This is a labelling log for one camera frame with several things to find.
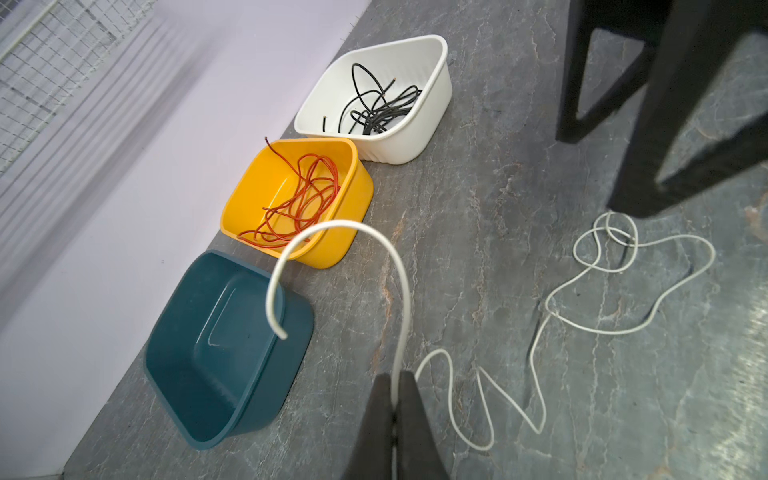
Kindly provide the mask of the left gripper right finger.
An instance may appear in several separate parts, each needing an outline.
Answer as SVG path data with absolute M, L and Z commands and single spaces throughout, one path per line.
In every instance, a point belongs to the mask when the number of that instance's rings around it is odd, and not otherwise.
M 398 386 L 397 478 L 448 480 L 414 374 L 403 371 Z

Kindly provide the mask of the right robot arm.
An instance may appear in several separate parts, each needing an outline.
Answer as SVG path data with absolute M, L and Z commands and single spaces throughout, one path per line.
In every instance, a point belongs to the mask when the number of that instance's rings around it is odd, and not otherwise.
M 634 39 L 643 48 L 609 90 L 578 113 L 591 35 L 596 30 Z M 556 139 L 576 144 L 646 90 L 607 207 L 648 218 L 767 158 L 767 117 L 715 142 L 669 178 L 657 175 L 689 115 L 743 36 L 767 32 L 764 1 L 573 1 Z

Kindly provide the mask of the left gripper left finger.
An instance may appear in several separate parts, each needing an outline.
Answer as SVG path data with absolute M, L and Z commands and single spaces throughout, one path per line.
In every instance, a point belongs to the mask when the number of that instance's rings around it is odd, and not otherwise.
M 392 478 L 394 410 L 391 377 L 378 375 L 370 391 L 360 429 L 342 479 Z

